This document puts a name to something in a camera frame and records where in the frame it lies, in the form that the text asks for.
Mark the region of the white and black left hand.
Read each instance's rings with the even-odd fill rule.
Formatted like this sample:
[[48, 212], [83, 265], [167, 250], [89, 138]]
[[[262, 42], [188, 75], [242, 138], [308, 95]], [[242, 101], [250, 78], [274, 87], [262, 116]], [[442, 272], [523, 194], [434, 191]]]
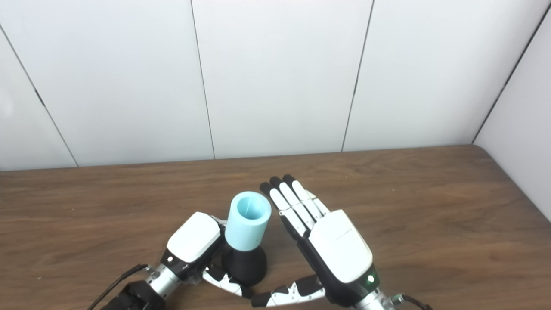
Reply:
[[195, 212], [169, 238], [149, 285], [166, 299], [179, 285], [196, 285], [205, 280], [221, 290], [251, 299], [253, 292], [248, 287], [213, 263], [226, 245], [225, 231], [225, 220]]

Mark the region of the white and black right hand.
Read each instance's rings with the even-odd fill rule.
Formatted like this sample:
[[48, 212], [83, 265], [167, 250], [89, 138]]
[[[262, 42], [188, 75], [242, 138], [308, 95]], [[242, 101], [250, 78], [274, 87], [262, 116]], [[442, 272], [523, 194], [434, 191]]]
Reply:
[[253, 307], [299, 304], [325, 297], [358, 308], [380, 285], [373, 253], [344, 210], [327, 206], [292, 175], [260, 184], [314, 274], [291, 286], [256, 294]]

